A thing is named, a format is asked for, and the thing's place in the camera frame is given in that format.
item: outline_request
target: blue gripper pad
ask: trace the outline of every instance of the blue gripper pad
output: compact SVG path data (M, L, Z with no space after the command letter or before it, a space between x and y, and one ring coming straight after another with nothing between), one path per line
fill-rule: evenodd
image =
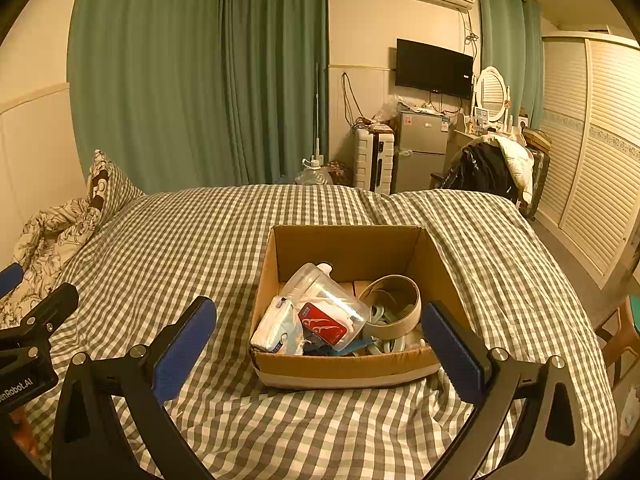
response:
M22 267L18 263L13 263L0 271L0 298L20 285L22 277Z
M459 325L439 302L422 306L422 333L442 364L456 393L475 406L484 400L491 373L487 348L468 328Z
M153 393L160 403L175 399L180 393L184 381L213 334L216 317L216 304L209 298L199 296L177 323L163 329L172 329L175 333L153 371Z

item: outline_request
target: white suitcase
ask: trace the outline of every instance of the white suitcase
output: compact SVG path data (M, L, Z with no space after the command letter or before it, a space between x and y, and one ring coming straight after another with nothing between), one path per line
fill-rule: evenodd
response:
M380 194L390 194L394 134L358 129L355 136L353 185Z

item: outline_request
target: oval mirror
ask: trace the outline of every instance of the oval mirror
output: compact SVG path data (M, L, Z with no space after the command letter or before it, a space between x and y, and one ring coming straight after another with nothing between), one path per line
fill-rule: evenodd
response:
M495 123L504 115L507 89L504 79L495 66L488 66L480 73L476 85L476 104L488 110L489 122Z

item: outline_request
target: bed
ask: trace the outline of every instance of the bed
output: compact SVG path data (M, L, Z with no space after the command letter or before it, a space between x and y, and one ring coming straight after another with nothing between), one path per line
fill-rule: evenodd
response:
M558 264L507 200L452 190L381 196L342 186L146 196L108 159L102 170L108 179L100 221L55 278L80 294L78 310L51 339L60 382L27 406L47 464L56 399L73 354L123 355L204 295L217 303L216 331L166 409L215 478L422 478L471 411L442 370L397 388L306 392L266 388L252 371L248 319L275 224L425 227L489 348L502 346L521 360L566 358L588 478L612 460L616 412L590 322ZM514 403L482 472L499 462L520 409ZM141 466L157 474L123 400L116 410Z

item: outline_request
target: television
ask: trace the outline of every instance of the television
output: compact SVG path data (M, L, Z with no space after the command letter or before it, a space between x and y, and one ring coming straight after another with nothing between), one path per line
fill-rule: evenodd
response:
M473 57L399 38L397 48L396 86L471 99Z

